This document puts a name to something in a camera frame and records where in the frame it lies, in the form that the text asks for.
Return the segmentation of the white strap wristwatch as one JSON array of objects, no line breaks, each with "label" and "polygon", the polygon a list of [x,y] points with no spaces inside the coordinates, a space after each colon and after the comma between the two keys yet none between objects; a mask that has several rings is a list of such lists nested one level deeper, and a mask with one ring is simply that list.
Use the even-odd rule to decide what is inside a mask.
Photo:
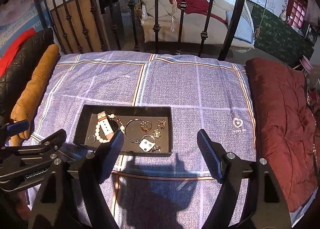
[{"label": "white strap wristwatch", "polygon": [[105,111],[102,111],[97,114],[97,120],[98,133],[102,131],[104,137],[101,137],[100,135],[96,135],[96,137],[100,143],[107,143],[112,139],[114,133],[119,128],[118,123],[116,121],[116,115],[108,115]]}]

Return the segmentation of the white earring card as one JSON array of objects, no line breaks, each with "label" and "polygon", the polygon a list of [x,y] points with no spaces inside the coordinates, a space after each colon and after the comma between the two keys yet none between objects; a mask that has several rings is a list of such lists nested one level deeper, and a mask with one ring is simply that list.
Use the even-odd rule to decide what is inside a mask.
[{"label": "white earring card", "polygon": [[142,136],[139,147],[143,152],[149,152],[155,145],[155,138],[153,135],[146,134]]}]

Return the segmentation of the thin silver bangle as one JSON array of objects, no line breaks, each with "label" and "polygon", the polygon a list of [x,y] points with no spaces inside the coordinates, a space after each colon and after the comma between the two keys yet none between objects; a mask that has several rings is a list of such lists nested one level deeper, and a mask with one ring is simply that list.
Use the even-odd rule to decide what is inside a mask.
[{"label": "thin silver bangle", "polygon": [[125,137],[131,143],[140,143],[142,136],[146,135],[140,128],[141,118],[134,118],[125,125]]}]

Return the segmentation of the black jewelry box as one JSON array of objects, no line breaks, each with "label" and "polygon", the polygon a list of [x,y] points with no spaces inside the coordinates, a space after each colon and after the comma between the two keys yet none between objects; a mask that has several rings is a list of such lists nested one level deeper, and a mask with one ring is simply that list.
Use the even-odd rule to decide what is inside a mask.
[{"label": "black jewelry box", "polygon": [[75,131],[75,145],[95,150],[108,141],[98,126],[99,117],[113,131],[124,133],[122,154],[149,157],[172,154],[170,107],[84,105]]}]

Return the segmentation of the gold ring red stones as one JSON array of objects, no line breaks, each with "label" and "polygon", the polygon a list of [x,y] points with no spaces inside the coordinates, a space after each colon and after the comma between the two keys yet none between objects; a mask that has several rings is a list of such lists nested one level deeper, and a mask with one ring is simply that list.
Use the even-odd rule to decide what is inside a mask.
[{"label": "gold ring red stones", "polygon": [[152,123],[150,121],[141,120],[140,121],[140,128],[144,133],[148,134],[149,131],[152,129]]}]

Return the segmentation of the gold flower earrings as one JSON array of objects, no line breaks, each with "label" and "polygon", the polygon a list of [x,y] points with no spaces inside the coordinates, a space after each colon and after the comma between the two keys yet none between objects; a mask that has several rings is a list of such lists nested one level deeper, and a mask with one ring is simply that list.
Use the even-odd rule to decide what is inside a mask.
[{"label": "gold flower earrings", "polygon": [[162,136],[162,130],[165,129],[167,121],[166,120],[158,120],[156,128],[153,130],[153,137],[159,139]]}]

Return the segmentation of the tan suede garment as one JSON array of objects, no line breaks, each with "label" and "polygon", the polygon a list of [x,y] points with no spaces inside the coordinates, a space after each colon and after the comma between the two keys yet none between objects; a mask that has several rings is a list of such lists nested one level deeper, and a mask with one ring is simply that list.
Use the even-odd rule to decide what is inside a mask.
[{"label": "tan suede garment", "polygon": [[49,45],[11,112],[12,121],[33,121],[58,57],[59,47],[56,44]]}]

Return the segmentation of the black quilted jacket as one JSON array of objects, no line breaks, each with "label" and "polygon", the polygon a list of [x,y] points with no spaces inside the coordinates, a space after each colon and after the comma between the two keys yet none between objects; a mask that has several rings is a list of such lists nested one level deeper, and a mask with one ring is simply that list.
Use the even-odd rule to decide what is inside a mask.
[{"label": "black quilted jacket", "polygon": [[1,123],[9,121],[12,109],[49,45],[54,43],[53,31],[46,28],[28,38],[1,76]]}]

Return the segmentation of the blue plaid bed sheet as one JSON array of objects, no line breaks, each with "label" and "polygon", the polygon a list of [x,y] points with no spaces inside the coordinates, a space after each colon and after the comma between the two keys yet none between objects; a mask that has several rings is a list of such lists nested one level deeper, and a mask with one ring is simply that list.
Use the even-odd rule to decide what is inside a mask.
[{"label": "blue plaid bed sheet", "polygon": [[65,161],[87,152],[75,139],[85,105],[126,130],[143,156],[118,157],[101,191],[120,228],[201,228],[220,190],[196,142],[203,129],[228,152],[255,160],[255,119],[245,67],[194,55],[63,55],[27,144],[64,129]]}]

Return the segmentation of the red puffer jacket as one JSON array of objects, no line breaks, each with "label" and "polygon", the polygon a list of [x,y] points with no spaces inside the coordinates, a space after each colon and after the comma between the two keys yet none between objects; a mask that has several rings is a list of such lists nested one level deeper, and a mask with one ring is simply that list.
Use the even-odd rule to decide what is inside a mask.
[{"label": "red puffer jacket", "polygon": [[0,60],[0,76],[6,72],[17,52],[21,49],[22,45],[27,41],[28,38],[36,34],[35,29],[29,28],[21,33],[8,47],[3,57]]}]

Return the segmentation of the white bed with red blanket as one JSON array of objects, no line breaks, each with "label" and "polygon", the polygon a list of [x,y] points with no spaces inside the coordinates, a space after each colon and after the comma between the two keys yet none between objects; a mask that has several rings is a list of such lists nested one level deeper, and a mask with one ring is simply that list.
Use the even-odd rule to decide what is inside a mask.
[{"label": "white bed with red blanket", "polygon": [[172,0],[140,0],[144,41],[199,44],[206,30],[205,44],[222,46],[231,23],[235,0],[185,0],[184,11],[172,12]]}]

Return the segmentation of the black iron bed frame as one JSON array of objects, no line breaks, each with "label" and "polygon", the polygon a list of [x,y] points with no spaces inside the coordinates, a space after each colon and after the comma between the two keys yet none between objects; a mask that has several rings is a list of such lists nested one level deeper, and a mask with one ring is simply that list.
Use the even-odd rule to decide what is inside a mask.
[{"label": "black iron bed frame", "polygon": [[[131,21],[129,24],[133,37],[133,50],[141,49],[195,50],[199,55],[206,54],[212,46],[205,44],[206,30],[201,33],[199,44],[177,42],[144,41],[141,25],[142,3],[140,0],[124,0]],[[51,28],[63,53],[86,53],[97,51],[121,50],[125,42],[123,21],[119,0],[34,0],[40,23],[43,28]],[[172,12],[184,11],[185,0],[172,0]],[[254,26],[245,0],[235,0],[231,23],[219,58],[224,60],[229,50],[245,53],[254,47]]]}]

